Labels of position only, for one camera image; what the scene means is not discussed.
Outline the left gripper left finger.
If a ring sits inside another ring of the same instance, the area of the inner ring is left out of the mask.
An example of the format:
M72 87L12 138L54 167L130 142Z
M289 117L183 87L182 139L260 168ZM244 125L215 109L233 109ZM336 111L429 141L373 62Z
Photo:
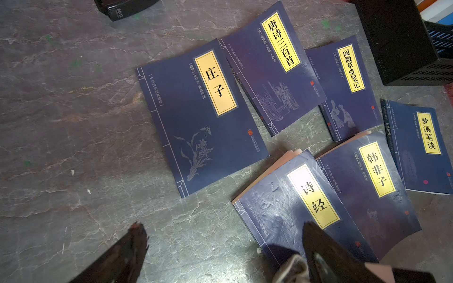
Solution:
M149 248L146 230L140 222L126 235L71 280L72 283L135 283Z

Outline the blue book Hanfeizi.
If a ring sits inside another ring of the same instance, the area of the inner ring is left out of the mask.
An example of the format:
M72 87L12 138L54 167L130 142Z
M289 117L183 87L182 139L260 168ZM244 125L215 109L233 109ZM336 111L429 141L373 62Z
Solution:
M378 260L421 230L382 132L359 133L316 160Z

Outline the grey knitted cloth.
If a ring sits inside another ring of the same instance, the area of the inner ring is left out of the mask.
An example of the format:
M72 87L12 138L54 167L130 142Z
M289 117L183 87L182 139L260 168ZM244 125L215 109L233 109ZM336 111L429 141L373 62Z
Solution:
M309 267L304 257L292 255L276 272L272 283L310 283Z

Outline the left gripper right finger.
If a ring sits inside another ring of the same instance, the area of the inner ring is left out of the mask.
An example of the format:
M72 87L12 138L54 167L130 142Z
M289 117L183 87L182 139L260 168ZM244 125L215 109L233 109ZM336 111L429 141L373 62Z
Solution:
M314 222L303 226L303 246L314 283L434 283L430 272L362 263Z

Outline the blue book Zhuangzi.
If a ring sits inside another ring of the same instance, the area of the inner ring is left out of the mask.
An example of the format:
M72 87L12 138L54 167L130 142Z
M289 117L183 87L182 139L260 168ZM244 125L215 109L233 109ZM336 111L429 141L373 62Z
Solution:
M218 40L136 75L182 198L269 156Z

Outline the blue book Shijing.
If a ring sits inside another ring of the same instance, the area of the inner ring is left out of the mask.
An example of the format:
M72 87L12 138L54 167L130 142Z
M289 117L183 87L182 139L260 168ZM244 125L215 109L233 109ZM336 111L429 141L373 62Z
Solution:
M294 254L305 255L306 222L314 222L361 262L379 261L307 150L295 152L233 204L273 268Z

